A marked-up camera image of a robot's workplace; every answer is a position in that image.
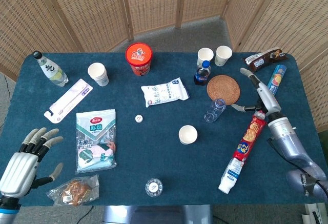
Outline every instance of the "blue tablecloth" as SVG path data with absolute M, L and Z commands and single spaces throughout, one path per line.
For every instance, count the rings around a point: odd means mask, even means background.
M 236 186 L 228 195 L 218 190 L 220 178 L 243 136 L 252 112 L 240 113 L 227 107 L 222 116 L 208 124 L 203 115 L 211 100 L 206 86 L 196 86 L 193 75 L 197 53 L 154 53 L 149 74 L 133 74 L 123 53 L 46 53 L 66 72 L 69 83 L 64 87 L 52 84 L 30 55 L 22 66 L 12 103 L 0 138 L 0 174 L 11 155 L 18 150 L 25 136 L 34 128 L 59 128 L 65 139 L 51 148 L 43 159 L 38 177 L 49 175 L 59 162 L 63 171 L 55 182 L 32 190 L 21 200 L 25 206 L 49 206 L 53 202 L 46 192 L 75 177 L 76 113 L 95 110 L 116 110 L 117 167 L 98 171 L 100 198 L 93 205 L 201 205 L 220 203 L 301 203 L 317 201 L 292 190 L 285 172 L 293 167 L 283 161 L 268 145 L 268 127 L 264 129 L 242 169 Z M 226 74 L 240 85 L 238 104 L 252 105 L 257 93 L 251 82 L 239 72 L 245 67 L 242 57 L 251 53 L 233 53 L 224 67 L 212 63 L 211 77 Z M 87 69 L 91 63 L 106 66 L 109 84 L 98 86 Z M 308 101 L 295 59 L 283 62 L 287 66 L 276 98 L 310 157 L 327 172 L 322 149 L 314 127 Z M 267 83 L 276 65 L 260 70 L 257 76 Z M 181 77 L 190 98 L 185 101 L 145 107 L 141 86 L 167 83 Z M 54 125 L 44 112 L 80 78 L 93 90 L 64 120 Z M 143 122 L 135 122 L 141 114 Z M 198 131 L 197 142 L 182 145 L 178 131 L 183 125 L 193 125 Z M 156 198 L 145 192 L 148 179 L 163 182 L 163 193 Z

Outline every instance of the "round woven coaster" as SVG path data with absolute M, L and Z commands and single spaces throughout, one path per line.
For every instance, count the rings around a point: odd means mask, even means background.
M 231 77 L 217 75 L 207 84 L 207 93 L 212 100 L 223 98 L 226 105 L 231 105 L 239 99 L 240 88 Z

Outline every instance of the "paper cup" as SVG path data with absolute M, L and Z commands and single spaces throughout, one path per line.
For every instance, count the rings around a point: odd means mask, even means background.
M 228 46 L 219 46 L 216 49 L 216 56 L 215 56 L 215 65 L 221 67 L 228 59 L 232 56 L 232 50 Z
M 197 139 L 197 130 L 190 125 L 185 125 L 179 130 L 180 142 L 184 145 L 192 144 Z
M 88 74 L 98 85 L 104 87 L 108 84 L 108 76 L 106 68 L 101 63 L 93 63 L 88 67 Z
M 203 61 L 211 61 L 213 56 L 214 53 L 210 48 L 201 48 L 198 51 L 197 66 L 201 65 Z

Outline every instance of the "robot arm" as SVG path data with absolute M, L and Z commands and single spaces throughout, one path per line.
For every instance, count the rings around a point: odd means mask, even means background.
M 46 128 L 32 130 L 24 139 L 19 152 L 11 157 L 5 172 L 0 180 L 0 223 L 14 222 L 21 205 L 19 199 L 29 193 L 31 189 L 38 188 L 54 181 L 63 168 L 63 163 L 57 165 L 48 176 L 36 179 L 36 171 L 43 157 L 51 146 L 61 142 L 63 137 L 55 137 L 59 129 L 46 133 Z
M 269 118 L 268 126 L 275 146 L 286 161 L 297 167 L 286 173 L 289 185 L 306 196 L 313 195 L 328 202 L 328 181 L 325 173 L 306 153 L 288 118 L 280 113 L 281 107 L 274 95 L 251 71 L 241 68 L 240 72 L 252 81 L 260 98 L 258 104 L 251 108 L 238 105 L 232 107 L 238 111 L 263 110 Z

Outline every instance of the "red plastic container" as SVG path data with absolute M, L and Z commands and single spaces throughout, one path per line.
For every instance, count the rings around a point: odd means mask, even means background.
M 148 74 L 153 56 L 152 49 L 145 43 L 134 43 L 127 48 L 125 57 L 133 72 L 138 76 Z

